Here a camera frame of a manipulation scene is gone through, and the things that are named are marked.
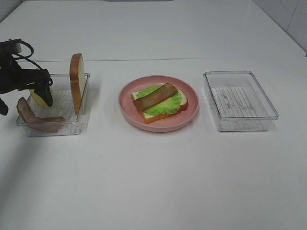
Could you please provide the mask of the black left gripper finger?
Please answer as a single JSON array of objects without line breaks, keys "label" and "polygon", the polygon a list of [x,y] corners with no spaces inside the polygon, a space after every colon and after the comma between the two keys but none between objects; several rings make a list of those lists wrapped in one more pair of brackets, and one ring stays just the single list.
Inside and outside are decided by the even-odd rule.
[{"label": "black left gripper finger", "polygon": [[0,99],[0,114],[7,115],[7,113],[8,113],[8,107],[6,103],[2,99]]},{"label": "black left gripper finger", "polygon": [[32,89],[33,100],[41,107],[51,107],[53,105],[53,98],[51,95],[50,86],[53,80],[39,80],[34,82],[34,89]]}]

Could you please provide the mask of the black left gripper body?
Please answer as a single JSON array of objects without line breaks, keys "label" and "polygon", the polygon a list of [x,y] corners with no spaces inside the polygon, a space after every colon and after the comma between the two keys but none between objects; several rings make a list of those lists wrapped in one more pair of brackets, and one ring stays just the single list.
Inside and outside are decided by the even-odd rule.
[{"label": "black left gripper body", "polygon": [[[35,81],[51,80],[47,69],[41,68],[27,56],[16,54],[0,53],[0,93],[7,93],[13,90],[26,90],[30,87],[28,84]],[[24,59],[36,66],[36,69],[23,69],[17,60]]]}]

